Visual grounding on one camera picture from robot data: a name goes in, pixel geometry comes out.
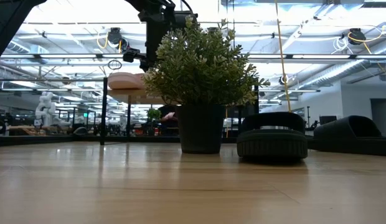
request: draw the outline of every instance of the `person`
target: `person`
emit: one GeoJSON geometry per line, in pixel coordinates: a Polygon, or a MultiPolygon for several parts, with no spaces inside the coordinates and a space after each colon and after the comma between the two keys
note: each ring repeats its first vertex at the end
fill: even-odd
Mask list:
{"type": "Polygon", "coordinates": [[[175,107],[172,105],[164,105],[158,110],[161,112],[161,134],[162,135],[177,135],[179,130],[178,118],[176,116],[175,107]]]}

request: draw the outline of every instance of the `ductwork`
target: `ductwork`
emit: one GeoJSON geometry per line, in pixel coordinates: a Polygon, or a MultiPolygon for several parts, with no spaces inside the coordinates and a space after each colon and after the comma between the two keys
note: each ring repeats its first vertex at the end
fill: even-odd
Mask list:
{"type": "MultiPolygon", "coordinates": [[[[373,46],[371,51],[376,55],[386,54],[386,40],[373,46]]],[[[364,70],[364,68],[369,68],[370,66],[371,62],[367,59],[355,60],[341,65],[334,65],[328,69],[323,70],[322,72],[319,72],[308,80],[305,80],[304,82],[300,83],[299,86],[295,85],[291,87],[291,89],[304,89],[311,86],[328,85],[349,75],[360,72],[364,70]]]]}

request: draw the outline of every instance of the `white humanoid robot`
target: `white humanoid robot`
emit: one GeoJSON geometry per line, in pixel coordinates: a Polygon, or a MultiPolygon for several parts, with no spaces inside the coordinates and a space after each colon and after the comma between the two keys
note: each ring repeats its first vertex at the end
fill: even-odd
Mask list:
{"type": "Polygon", "coordinates": [[[52,115],[55,113],[56,106],[52,102],[53,93],[43,92],[42,96],[39,97],[39,104],[35,109],[36,121],[34,126],[45,126],[52,125],[52,115]]]}

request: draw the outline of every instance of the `black stand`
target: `black stand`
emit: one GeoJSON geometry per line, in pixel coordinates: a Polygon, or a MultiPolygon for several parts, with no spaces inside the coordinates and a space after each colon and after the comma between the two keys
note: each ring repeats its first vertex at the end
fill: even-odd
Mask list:
{"type": "Polygon", "coordinates": [[[311,125],[310,125],[310,123],[309,123],[309,119],[311,118],[311,117],[309,116],[309,108],[310,108],[310,106],[307,106],[307,109],[308,109],[308,128],[311,127],[311,125]]]}
{"type": "Polygon", "coordinates": [[[105,145],[107,111],[107,77],[103,78],[103,102],[101,104],[100,145],[105,145]]]}

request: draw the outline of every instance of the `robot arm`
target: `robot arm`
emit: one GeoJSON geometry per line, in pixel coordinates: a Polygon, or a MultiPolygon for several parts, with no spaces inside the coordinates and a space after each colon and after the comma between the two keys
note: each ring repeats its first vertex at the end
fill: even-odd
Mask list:
{"type": "Polygon", "coordinates": [[[157,48],[167,31],[171,28],[184,28],[186,16],[193,16],[195,21],[198,17],[198,15],[193,14],[192,11],[174,11],[175,4],[172,0],[125,1],[129,2],[139,11],[138,16],[140,21],[146,22],[146,54],[141,54],[138,49],[128,48],[124,53],[123,60],[125,62],[133,62],[134,58],[140,59],[140,68],[145,72],[156,62],[157,48]]]}

